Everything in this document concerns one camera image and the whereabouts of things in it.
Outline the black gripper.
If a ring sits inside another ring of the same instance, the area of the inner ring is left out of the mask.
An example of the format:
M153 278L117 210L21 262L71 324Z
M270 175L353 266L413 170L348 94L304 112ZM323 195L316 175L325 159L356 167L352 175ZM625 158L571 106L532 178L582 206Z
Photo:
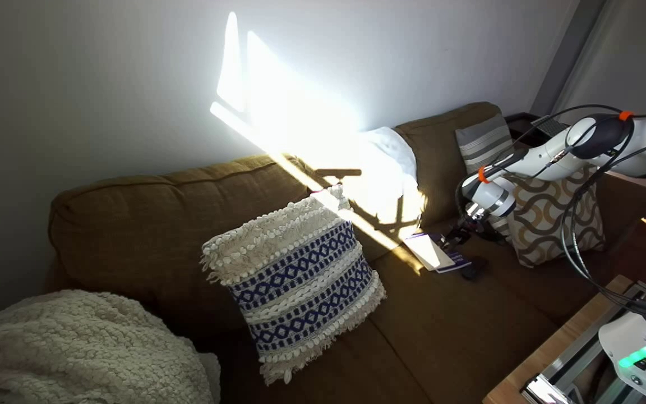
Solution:
M442 237L442 242L446 248L464 246L470 237L478 237L483 232L481 220L473 220L468 216L458 218L455 225Z

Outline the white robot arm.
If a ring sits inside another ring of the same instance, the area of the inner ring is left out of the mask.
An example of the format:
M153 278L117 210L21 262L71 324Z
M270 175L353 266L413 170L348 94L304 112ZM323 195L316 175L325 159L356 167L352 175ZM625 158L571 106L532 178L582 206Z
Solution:
M595 167L595 175L619 168L624 175L646 175L646 112L634 115L603 109L551 136L545 144L510 148L478 167L458 187L459 220L444 237L446 246L462 246L481 233L491 218L505 218L518 204L505 175L525 179L566 179L574 170Z

